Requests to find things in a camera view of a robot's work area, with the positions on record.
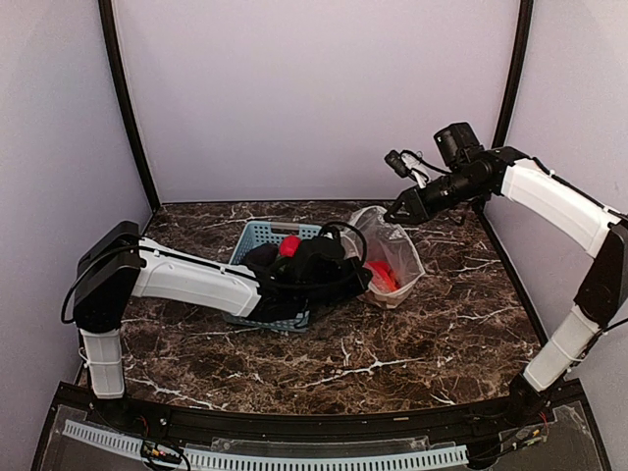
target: blue plastic basket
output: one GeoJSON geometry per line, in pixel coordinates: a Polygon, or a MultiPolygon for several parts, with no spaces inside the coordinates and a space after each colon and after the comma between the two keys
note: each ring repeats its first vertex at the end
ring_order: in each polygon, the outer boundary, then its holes
{"type": "MultiPolygon", "coordinates": [[[[279,245],[288,236],[299,236],[301,239],[312,238],[321,230],[320,226],[296,223],[271,223],[268,221],[250,221],[246,223],[244,231],[235,246],[230,265],[238,265],[244,255],[255,247],[271,242],[279,245]]],[[[249,321],[246,318],[223,313],[223,319],[230,324],[241,326],[261,327],[278,331],[305,332],[309,322],[309,311],[300,312],[294,319],[275,322],[249,321]]]]}

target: white wall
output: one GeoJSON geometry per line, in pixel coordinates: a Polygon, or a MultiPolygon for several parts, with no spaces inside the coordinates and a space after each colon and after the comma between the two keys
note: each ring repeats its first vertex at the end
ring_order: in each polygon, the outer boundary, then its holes
{"type": "Polygon", "coordinates": [[[80,256],[149,208],[117,107],[97,2],[0,13],[0,448],[28,469],[60,380],[79,366],[59,311],[80,256]]]}
{"type": "MultiPolygon", "coordinates": [[[[606,204],[628,211],[628,3],[535,2],[529,52],[507,144],[537,155],[606,204]]],[[[526,209],[496,199],[490,217],[544,325],[567,313],[591,261],[526,209]]],[[[628,312],[624,308],[618,319],[628,312]]],[[[628,328],[578,368],[613,469],[628,469],[628,328]]]]}
{"type": "Polygon", "coordinates": [[[394,147],[490,141],[517,0],[116,1],[164,201],[393,197],[394,147]]]}

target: marble table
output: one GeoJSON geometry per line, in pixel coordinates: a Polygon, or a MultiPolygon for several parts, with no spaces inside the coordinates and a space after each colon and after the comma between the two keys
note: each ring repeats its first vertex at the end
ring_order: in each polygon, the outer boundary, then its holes
{"type": "MultiPolygon", "coordinates": [[[[247,221],[321,224],[372,204],[173,204],[146,235],[227,262],[247,221]]],[[[506,395],[540,346],[477,217],[456,210],[408,233],[426,274],[407,300],[387,311],[355,299],[321,312],[305,334],[232,326],[217,311],[175,301],[132,300],[122,329],[130,395],[281,414],[402,411],[506,395]]]]}

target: plastic bag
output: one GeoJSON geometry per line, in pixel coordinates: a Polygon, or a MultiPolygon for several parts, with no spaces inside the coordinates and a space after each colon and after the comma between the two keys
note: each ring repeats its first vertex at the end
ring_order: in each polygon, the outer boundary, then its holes
{"type": "MultiPolygon", "coordinates": [[[[369,206],[353,213],[349,223],[366,238],[365,265],[373,272],[369,290],[360,299],[394,309],[408,297],[425,270],[406,231],[400,225],[386,223],[385,213],[382,206],[369,206]],[[387,264],[391,269],[388,277],[385,274],[387,264]]],[[[362,242],[354,233],[342,233],[342,245],[347,256],[362,255],[362,242]]]]}

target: white grille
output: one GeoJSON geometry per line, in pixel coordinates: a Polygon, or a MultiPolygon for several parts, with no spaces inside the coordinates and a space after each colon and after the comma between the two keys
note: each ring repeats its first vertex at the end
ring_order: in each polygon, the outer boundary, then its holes
{"type": "MultiPolygon", "coordinates": [[[[121,456],[141,459],[141,439],[96,429],[72,420],[66,421],[63,435],[121,456]]],[[[423,471],[468,463],[465,445],[357,458],[268,458],[189,448],[184,453],[192,469],[198,471],[423,471]]]]}

